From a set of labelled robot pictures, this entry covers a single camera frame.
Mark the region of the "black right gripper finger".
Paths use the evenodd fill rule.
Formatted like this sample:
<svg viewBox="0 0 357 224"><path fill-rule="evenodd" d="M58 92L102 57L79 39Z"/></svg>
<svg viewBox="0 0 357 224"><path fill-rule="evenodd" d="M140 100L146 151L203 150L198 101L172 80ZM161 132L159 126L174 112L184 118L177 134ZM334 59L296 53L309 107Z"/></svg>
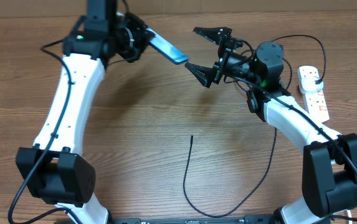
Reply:
<svg viewBox="0 0 357 224"><path fill-rule="evenodd" d="M202 86L209 88L212 83L216 83L217 70L215 68L203 67L190 62L186 62L184 66L196 77Z"/></svg>
<svg viewBox="0 0 357 224"><path fill-rule="evenodd" d="M210 42L220 45L221 42L226 38L230 37L232 33L232 29L228 27L213 27L213 28L205 28L205 27L195 27L193 32L196 34L206 38Z"/></svg>

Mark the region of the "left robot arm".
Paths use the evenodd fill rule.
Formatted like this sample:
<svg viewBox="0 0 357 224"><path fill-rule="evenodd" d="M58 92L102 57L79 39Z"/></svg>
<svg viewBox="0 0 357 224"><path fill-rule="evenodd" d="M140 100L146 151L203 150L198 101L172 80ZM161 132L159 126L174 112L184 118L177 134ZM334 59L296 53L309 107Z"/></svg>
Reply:
<svg viewBox="0 0 357 224"><path fill-rule="evenodd" d="M68 36L60 40L62 69L49 114L31 147L22 147L16 165L21 190L65 212L72 223L111 223L95 196L96 173L82 156L83 135L96 91L107 68L120 56L132 63L156 34L116 1L89 1Z"/></svg>

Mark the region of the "blue Galaxy smartphone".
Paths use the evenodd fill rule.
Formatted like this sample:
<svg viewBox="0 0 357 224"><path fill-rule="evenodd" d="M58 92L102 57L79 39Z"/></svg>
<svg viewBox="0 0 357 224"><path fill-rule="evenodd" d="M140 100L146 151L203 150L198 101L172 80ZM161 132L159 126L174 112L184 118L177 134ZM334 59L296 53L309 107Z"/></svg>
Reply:
<svg viewBox="0 0 357 224"><path fill-rule="evenodd" d="M161 55L166 57L170 62L179 65L189 60L189 57L186 54L177 49L172 43L168 42L153 29L147 27L146 30L150 34L153 34L153 37L150 39L149 44Z"/></svg>

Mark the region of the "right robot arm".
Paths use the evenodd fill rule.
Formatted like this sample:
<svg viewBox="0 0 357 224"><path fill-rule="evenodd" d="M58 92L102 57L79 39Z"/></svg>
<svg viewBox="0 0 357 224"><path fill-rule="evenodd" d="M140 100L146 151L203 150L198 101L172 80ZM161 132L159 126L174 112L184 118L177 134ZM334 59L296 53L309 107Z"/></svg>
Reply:
<svg viewBox="0 0 357 224"><path fill-rule="evenodd" d="M330 223L343 210L357 208L357 134L342 135L312 118L282 84L286 60L277 40L262 42L243 54L245 40L228 27L195 27L215 43L218 61L211 68L187 63L202 86L246 83L247 104L263 122L282 132L303 154L302 196L268 215L247 215L246 223Z"/></svg>

